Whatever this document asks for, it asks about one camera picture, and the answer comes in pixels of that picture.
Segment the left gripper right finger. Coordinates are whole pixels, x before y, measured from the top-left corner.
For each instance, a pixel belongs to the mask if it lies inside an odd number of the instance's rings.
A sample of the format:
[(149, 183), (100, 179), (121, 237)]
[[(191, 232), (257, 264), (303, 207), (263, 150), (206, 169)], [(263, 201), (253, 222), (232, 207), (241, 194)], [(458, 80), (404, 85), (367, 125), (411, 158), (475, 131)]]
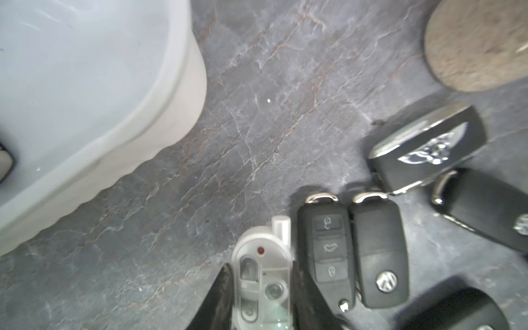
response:
[(349, 329), (333, 315), (309, 273), (295, 263), (291, 276), (295, 329)]

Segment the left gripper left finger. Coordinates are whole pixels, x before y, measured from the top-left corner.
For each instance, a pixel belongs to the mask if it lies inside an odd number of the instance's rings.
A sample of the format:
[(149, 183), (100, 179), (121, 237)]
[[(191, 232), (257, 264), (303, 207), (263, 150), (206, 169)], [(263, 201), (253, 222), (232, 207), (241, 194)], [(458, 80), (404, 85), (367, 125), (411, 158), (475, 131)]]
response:
[(234, 302), (235, 275), (232, 266), (229, 263), (225, 263), (186, 329), (232, 329), (232, 308)]

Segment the white car key fob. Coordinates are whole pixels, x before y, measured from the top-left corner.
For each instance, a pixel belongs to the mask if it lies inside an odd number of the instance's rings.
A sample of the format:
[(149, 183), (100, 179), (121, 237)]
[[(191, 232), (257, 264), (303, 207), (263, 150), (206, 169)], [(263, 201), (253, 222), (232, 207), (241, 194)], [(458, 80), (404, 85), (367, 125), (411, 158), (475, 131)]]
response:
[(294, 328), (291, 221), (288, 216), (273, 216), (270, 225), (252, 227), (236, 242), (234, 329)]

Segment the black flip key with buttons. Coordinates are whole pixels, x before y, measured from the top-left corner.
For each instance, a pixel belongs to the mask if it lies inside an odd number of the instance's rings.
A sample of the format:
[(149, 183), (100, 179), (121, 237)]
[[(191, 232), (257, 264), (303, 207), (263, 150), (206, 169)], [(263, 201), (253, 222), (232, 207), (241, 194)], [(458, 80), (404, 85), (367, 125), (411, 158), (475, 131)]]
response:
[(349, 212), (336, 195), (308, 196), (297, 214), (299, 264), (327, 306), (344, 317), (356, 304), (356, 271)]

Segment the black chrome Bentley key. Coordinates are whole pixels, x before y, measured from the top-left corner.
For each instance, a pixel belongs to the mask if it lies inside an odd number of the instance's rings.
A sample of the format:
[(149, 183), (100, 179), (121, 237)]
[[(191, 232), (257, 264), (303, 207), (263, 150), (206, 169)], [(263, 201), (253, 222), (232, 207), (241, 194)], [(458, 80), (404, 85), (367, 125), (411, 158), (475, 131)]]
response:
[(449, 104), (414, 120), (377, 143), (367, 164), (390, 195), (433, 182), (471, 158), (488, 142), (477, 108)]

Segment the black key fob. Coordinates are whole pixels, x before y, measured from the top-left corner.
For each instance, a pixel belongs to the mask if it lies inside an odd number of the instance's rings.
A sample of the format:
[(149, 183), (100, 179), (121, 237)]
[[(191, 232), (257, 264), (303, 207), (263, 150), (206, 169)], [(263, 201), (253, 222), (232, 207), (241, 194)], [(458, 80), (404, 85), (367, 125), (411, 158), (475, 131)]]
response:
[(458, 168), (434, 183), (431, 204), (444, 218), (527, 254), (527, 194), (479, 170)]

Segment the white storage box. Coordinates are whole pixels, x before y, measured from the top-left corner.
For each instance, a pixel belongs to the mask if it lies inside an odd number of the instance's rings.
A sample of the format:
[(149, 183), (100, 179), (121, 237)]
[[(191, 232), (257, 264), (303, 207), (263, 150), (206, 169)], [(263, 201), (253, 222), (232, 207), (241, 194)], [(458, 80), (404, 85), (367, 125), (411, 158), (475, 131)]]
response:
[(1, 254), (196, 125), (189, 1), (1, 2)]

